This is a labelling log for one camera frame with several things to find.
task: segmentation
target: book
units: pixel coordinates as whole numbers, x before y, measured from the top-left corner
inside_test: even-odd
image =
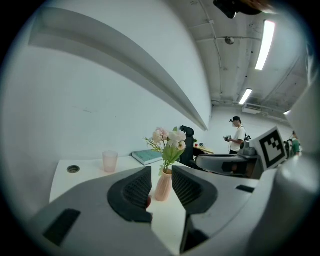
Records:
[[[131,155],[144,166],[162,160],[162,153],[152,150],[135,151]]]

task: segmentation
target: pink plastic cup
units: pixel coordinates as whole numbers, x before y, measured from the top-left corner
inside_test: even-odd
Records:
[[[113,173],[116,170],[118,153],[114,151],[105,151],[102,153],[103,168],[106,173]]]

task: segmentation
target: desk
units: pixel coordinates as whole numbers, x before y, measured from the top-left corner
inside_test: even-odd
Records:
[[[171,189],[167,201],[159,202],[155,200],[154,194],[160,179],[159,169],[162,164],[162,161],[158,161],[148,165],[152,167],[152,189],[150,191],[152,199],[151,205],[148,207],[147,211],[153,213],[151,223],[152,231],[172,254],[180,255],[180,244],[185,228],[186,210],[180,203],[173,188]],[[80,171],[73,174],[67,172],[67,168],[74,165],[79,166]],[[174,165],[184,166],[179,162],[175,162]],[[143,165],[132,156],[119,157],[114,173],[104,172],[102,159],[60,160],[52,182],[50,202],[83,182],[139,167],[143,167]]]
[[[193,146],[194,149],[197,149],[197,150],[201,150],[203,152],[206,152],[206,153],[209,153],[209,154],[214,154],[214,151],[210,148],[207,148],[207,147],[202,147],[202,146]]]

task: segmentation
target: fluorescent light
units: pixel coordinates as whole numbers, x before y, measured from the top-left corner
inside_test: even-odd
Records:
[[[276,24],[274,22],[268,20],[264,21],[262,44],[259,53],[259,58],[255,66],[256,70],[262,70],[264,68],[270,51],[272,39],[274,37],[275,27]]]
[[[239,104],[243,105],[245,104],[245,102],[247,101],[247,99],[249,98],[250,94],[252,93],[251,89],[246,89],[242,99],[240,100]]]

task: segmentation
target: white flower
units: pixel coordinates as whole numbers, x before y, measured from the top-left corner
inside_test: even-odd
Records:
[[[170,141],[175,141],[175,142],[178,142],[178,143],[182,142],[182,141],[185,141],[186,140],[186,133],[182,132],[181,130],[171,131],[169,133],[169,139],[170,139]]]
[[[161,132],[159,130],[155,130],[154,133],[152,134],[152,139],[154,143],[160,144],[160,142],[162,141]]]
[[[170,147],[173,146],[173,147],[177,148],[177,147],[179,147],[179,142],[171,139],[171,140],[168,141],[168,145]]]
[[[185,148],[186,148],[186,143],[184,141],[181,141],[179,143],[178,150],[184,150]]]
[[[161,127],[157,127],[157,129],[155,129],[156,131],[160,131],[160,135],[163,137],[163,140],[167,140],[169,132],[167,132],[165,129],[161,128]]]

